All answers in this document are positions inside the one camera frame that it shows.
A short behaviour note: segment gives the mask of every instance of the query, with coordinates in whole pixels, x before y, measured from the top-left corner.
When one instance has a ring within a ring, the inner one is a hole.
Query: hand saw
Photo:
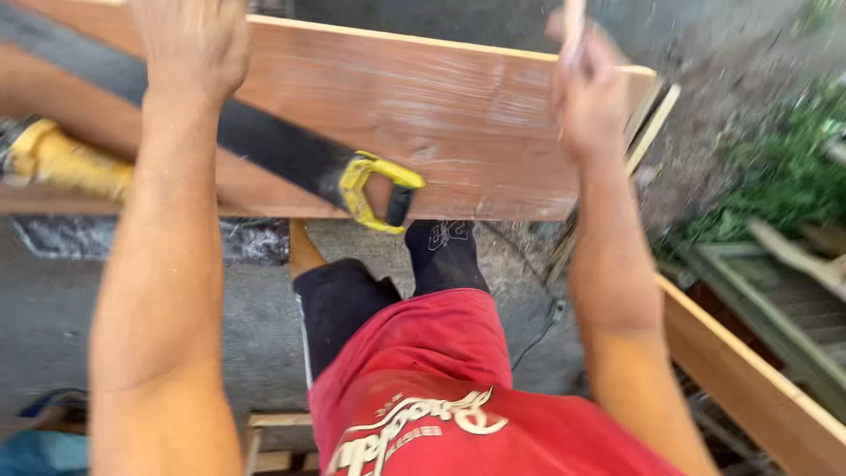
[[[40,14],[0,4],[0,37],[80,79],[140,107],[147,89],[143,61]],[[415,191],[426,183],[405,167],[325,137],[235,99],[223,106],[217,144],[346,210],[374,230],[401,233]],[[393,182],[385,219],[364,193],[371,174]]]

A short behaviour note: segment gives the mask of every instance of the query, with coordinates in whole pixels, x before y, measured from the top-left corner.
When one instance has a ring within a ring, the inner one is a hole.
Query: red shirt
[[[309,403],[324,474],[681,474],[584,399],[511,390],[503,327],[477,290],[380,311]]]

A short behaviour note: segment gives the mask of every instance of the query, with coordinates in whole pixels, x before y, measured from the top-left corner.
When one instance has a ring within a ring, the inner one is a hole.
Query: wrist
[[[182,115],[191,112],[220,113],[224,97],[199,89],[151,86],[144,95],[144,110],[170,109]]]
[[[574,151],[573,158],[584,172],[624,167],[625,150],[622,143],[607,144],[606,147]]]

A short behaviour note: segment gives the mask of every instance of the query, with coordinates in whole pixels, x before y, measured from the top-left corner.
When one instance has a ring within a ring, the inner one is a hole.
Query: leg
[[[401,298],[389,278],[376,281],[357,259],[327,264],[305,233],[303,220],[291,220],[290,236],[291,276],[303,316],[310,388],[355,331]]]
[[[301,274],[320,268],[326,264],[323,255],[317,251],[314,243],[305,233],[305,220],[290,219],[288,221],[288,236],[291,245],[291,279],[296,280]]]
[[[476,261],[473,222],[417,220],[405,233],[415,271],[415,296],[457,288],[490,293]]]

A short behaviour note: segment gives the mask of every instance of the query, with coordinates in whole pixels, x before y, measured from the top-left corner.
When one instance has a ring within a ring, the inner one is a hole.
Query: white print on shirt
[[[467,241],[470,235],[464,227],[467,222],[463,220],[441,220],[437,226],[431,228],[429,233],[429,251],[433,252],[441,246],[446,246],[450,240]]]
[[[388,452],[388,445],[399,435],[405,424],[426,417],[440,418],[444,422],[452,419],[459,428],[467,433],[494,434],[508,424],[508,419],[492,415],[497,420],[491,426],[487,426],[488,415],[482,411],[481,407],[491,399],[492,393],[493,387],[484,392],[471,391],[459,401],[406,398],[378,422],[347,428],[344,434],[355,431],[381,430],[378,434],[369,434],[341,443],[332,454],[327,475],[348,468],[347,476],[361,476],[365,465],[375,461],[371,474],[382,476],[385,461],[400,447],[419,436],[441,435],[441,428],[437,426],[415,429],[403,435],[402,443],[397,441],[396,444],[391,446],[391,451]]]
[[[391,407],[393,407],[393,404],[396,403],[397,400],[399,400],[402,397],[403,397],[403,392],[399,392],[397,395],[393,396],[391,401],[382,405],[382,408],[379,408],[378,410],[376,410],[376,417],[377,418],[384,417],[385,413],[387,413],[387,411],[390,410]]]

